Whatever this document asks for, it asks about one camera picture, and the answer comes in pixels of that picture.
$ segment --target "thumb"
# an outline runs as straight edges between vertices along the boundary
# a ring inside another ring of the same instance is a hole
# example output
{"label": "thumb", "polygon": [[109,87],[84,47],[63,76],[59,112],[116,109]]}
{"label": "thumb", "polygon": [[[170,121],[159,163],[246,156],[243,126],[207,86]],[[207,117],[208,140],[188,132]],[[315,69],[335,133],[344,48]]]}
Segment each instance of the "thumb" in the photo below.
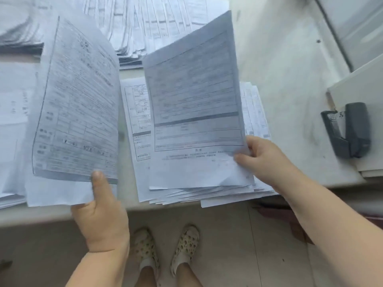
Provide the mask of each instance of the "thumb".
{"label": "thumb", "polygon": [[92,173],[92,188],[96,205],[108,203],[115,199],[108,180],[101,171],[94,171]]}
{"label": "thumb", "polygon": [[234,160],[235,160],[235,162],[237,162],[242,167],[247,168],[251,172],[255,172],[256,162],[257,162],[256,158],[254,158],[252,156],[245,155],[245,154],[238,153],[238,154],[234,155]]}

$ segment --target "person's left arm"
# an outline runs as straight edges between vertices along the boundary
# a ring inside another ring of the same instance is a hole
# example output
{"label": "person's left arm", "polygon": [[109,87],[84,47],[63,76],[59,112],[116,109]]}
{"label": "person's left arm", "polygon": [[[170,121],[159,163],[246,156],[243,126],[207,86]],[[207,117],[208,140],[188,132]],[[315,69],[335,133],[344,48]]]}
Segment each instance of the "person's left arm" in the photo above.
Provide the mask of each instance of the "person's left arm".
{"label": "person's left arm", "polygon": [[120,287],[129,254],[127,213],[102,172],[93,172],[92,187],[92,202],[71,207],[89,252],[66,287]]}

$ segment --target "leg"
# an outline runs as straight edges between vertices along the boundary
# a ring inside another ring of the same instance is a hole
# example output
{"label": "leg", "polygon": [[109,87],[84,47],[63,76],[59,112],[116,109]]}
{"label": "leg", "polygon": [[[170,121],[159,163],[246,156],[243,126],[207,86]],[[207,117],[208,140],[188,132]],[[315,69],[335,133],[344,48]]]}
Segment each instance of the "leg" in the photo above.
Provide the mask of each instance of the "leg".
{"label": "leg", "polygon": [[199,244],[199,231],[189,225],[184,228],[178,241],[170,272],[177,278],[178,287],[202,287],[196,275],[190,268],[190,261]]}
{"label": "leg", "polygon": [[140,270],[135,287],[156,287],[160,275],[160,263],[154,238],[149,229],[142,228],[134,233],[132,254],[136,257]]}
{"label": "leg", "polygon": [[156,277],[153,268],[150,266],[143,267],[134,287],[157,287]]}
{"label": "leg", "polygon": [[201,282],[194,274],[188,263],[181,263],[176,272],[178,287],[202,287]]}

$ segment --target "table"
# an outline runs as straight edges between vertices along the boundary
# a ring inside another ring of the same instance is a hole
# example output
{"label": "table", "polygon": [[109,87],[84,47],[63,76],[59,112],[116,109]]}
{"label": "table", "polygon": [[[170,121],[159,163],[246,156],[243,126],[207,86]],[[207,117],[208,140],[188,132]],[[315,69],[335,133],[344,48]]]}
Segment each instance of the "table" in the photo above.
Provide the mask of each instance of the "table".
{"label": "table", "polygon": [[[324,186],[364,183],[349,162],[335,157],[320,116],[328,109],[327,88],[349,70],[316,2],[230,0],[230,8],[240,80],[258,86],[272,140]],[[120,72],[121,79],[143,75],[143,70]],[[129,211],[164,208],[138,202],[122,105],[119,132],[118,198]],[[0,226],[69,217],[68,206],[19,205],[0,210]]]}

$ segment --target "floor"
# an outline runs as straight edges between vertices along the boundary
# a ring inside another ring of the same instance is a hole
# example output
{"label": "floor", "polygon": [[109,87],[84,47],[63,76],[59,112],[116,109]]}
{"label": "floor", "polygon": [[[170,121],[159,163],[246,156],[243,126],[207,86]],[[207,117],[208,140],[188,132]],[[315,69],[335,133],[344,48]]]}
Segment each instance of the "floor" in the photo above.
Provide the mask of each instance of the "floor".
{"label": "floor", "polygon": [[[316,246],[296,240],[287,223],[262,217],[246,202],[131,213],[131,231],[149,226],[156,239],[158,286],[175,286],[169,262],[187,223],[201,232],[192,269],[205,287],[342,287]],[[0,258],[13,260],[0,286],[64,286],[85,252],[73,221],[0,229]],[[134,286],[137,269],[129,259],[123,286]]]}

